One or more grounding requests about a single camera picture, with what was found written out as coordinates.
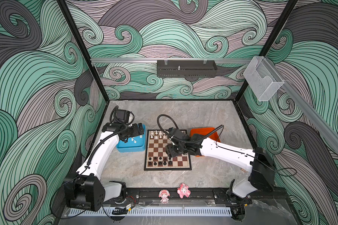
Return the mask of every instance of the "black cable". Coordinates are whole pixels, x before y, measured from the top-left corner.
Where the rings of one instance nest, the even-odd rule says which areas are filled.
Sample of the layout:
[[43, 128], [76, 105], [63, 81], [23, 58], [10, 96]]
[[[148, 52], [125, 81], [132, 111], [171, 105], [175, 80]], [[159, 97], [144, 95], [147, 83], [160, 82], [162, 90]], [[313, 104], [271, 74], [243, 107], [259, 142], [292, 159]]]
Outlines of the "black cable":
[[267, 165], [266, 165], [265, 163], [263, 163], [262, 161], [260, 161], [259, 159], [257, 159], [257, 160], [258, 160], [259, 162], [261, 162], [262, 165], [265, 165], [266, 167], [268, 167], [269, 169], [271, 169], [272, 171], [274, 171], [274, 173], [278, 173], [279, 171], [284, 170], [284, 169], [293, 169], [293, 170], [295, 170], [295, 173], [292, 174], [292, 175], [283, 175], [283, 174], [280, 174], [280, 173], [279, 173], [280, 176], [291, 177], [291, 176], [294, 176], [294, 175], [296, 175], [296, 174], [298, 173], [298, 171], [297, 171], [296, 169], [292, 168], [292, 167], [286, 167], [286, 168], [274, 170], [274, 169], [270, 168], [269, 166], [267, 166]]
[[[170, 135], [169, 133], [167, 133], [167, 132], [162, 128], [162, 126], [160, 125], [159, 118], [162, 117], [162, 116], [165, 116], [165, 117], [171, 119], [171, 121], [173, 121], [173, 122], [174, 122], [174, 120], [173, 120], [170, 116], [165, 115], [165, 114], [159, 115], [158, 118], [156, 119], [156, 122], [157, 122], [159, 128], [163, 131], [163, 133], [165, 133], [166, 135], [168, 135], [168, 137], [170, 137], [171, 135]], [[215, 133], [215, 132], [216, 132], [217, 130], [219, 130], [220, 128], [224, 128], [224, 126], [223, 126], [223, 125], [220, 125], [219, 127], [215, 128], [213, 131], [211, 131], [211, 132], [208, 133], [207, 135], [205, 135], [205, 136], [199, 138], [198, 140], [185, 141], [185, 140], [179, 139], [179, 138], [177, 138], [177, 137], [175, 137], [175, 136], [172, 136], [172, 137], [170, 137], [169, 139], [174, 139], [174, 140], [176, 140], [176, 141], [178, 141], [178, 142], [183, 142], [183, 143], [186, 143], [186, 144], [197, 143], [197, 142], [200, 142], [200, 141], [204, 140], [205, 138], [211, 136], [213, 133]]]
[[216, 146], [218, 146], [217, 142], [218, 142], [218, 140], [219, 140], [220, 135], [222, 135], [223, 130], [224, 130], [224, 126], [223, 126], [222, 131], [220, 132], [220, 134], [219, 134], [217, 140], [215, 141], [215, 145], [216, 145]]
[[59, 189], [60, 189], [61, 187], [63, 187], [64, 185], [66, 185], [67, 183], [69, 183], [70, 181], [72, 181], [72, 180], [78, 178], [78, 177], [79, 177], [80, 175], [82, 175], [87, 169], [88, 169], [88, 167], [85, 168], [85, 170], [84, 170], [81, 174], [78, 174], [76, 177], [74, 177], [74, 178], [70, 179], [69, 181], [63, 183], [60, 187], [58, 187], [58, 189], [57, 189], [57, 190], [54, 192], [54, 194], [52, 195], [52, 197], [51, 197], [51, 199], [50, 199], [50, 206], [49, 206], [49, 208], [50, 208], [50, 212], [51, 212], [56, 218], [59, 218], [59, 219], [61, 219], [61, 220], [66, 220], [66, 219], [70, 219], [70, 218], [73, 218], [73, 217], [75, 217], [75, 216], [78, 216], [78, 215], [80, 215], [80, 214], [82, 214], [83, 212], [86, 211], [86, 210], [84, 210], [84, 211], [82, 211], [81, 213], [76, 214], [75, 216], [61, 218], [61, 217], [55, 215], [55, 213], [54, 213], [53, 208], [51, 207], [51, 205], [53, 204], [54, 196], [57, 194], [57, 192], [59, 191]]

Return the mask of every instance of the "pink figurine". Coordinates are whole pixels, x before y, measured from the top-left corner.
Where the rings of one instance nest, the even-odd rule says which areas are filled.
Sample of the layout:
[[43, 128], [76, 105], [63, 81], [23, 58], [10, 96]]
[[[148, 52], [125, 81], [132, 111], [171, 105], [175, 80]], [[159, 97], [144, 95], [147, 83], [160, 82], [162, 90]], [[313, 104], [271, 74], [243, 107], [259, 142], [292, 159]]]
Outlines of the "pink figurine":
[[177, 192], [178, 192], [180, 198], [183, 198], [183, 196], [189, 197], [189, 195], [190, 195], [189, 187], [188, 187], [188, 185], [185, 185], [185, 183], [181, 183]]
[[169, 202], [168, 197], [170, 196], [170, 193], [168, 190], [163, 189], [159, 192], [159, 197], [161, 197], [161, 203], [165, 204]]

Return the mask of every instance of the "chessboard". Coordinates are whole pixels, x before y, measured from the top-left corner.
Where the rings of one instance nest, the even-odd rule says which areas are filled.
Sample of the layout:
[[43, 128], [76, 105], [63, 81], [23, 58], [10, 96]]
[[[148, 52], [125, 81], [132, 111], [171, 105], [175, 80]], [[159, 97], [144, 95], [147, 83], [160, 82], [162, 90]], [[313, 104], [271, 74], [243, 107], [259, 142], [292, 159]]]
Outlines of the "chessboard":
[[148, 130], [144, 170], [191, 170], [190, 155], [169, 158], [165, 152], [168, 144], [171, 140], [162, 131]]

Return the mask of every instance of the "plastic box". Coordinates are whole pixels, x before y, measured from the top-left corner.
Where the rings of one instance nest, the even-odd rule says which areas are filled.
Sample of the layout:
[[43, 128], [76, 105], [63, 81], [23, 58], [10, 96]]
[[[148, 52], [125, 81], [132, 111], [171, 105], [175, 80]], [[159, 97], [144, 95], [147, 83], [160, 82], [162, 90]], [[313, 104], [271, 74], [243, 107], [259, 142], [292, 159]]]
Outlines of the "plastic box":
[[284, 84], [275, 65], [263, 56], [253, 57], [244, 71], [244, 77], [258, 101], [269, 101]]
[[144, 134], [142, 137], [137, 136], [133, 137], [133, 140], [131, 140], [131, 137], [128, 139], [127, 143], [124, 143], [123, 141], [119, 141], [119, 143], [116, 145], [116, 149], [119, 152], [135, 152], [135, 151], [145, 151], [145, 140], [146, 140], [146, 128], [143, 124], [144, 128]]

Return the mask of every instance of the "swirl pattern wallpaper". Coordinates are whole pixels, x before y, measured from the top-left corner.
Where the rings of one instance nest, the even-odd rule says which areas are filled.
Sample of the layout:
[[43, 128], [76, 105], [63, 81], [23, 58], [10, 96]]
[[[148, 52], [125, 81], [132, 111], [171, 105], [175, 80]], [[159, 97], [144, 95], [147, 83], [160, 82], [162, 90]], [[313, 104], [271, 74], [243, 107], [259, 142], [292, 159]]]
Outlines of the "swirl pattern wallpaper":
[[[338, 1], [294, 9], [267, 56], [338, 134]], [[248, 87], [239, 105], [258, 146], [271, 153], [277, 169], [297, 169], [292, 177], [276, 174], [275, 182], [286, 188], [302, 223], [338, 225], [336, 149], [283, 89], [259, 102]]]
[[53, 224], [104, 107], [56, 0], [0, 0], [0, 225]]
[[[67, 0], [91, 57], [252, 58], [283, 0]], [[316, 2], [301, 1], [299, 5]], [[156, 64], [95, 65], [110, 99], [234, 99], [246, 65], [215, 78], [158, 78]]]

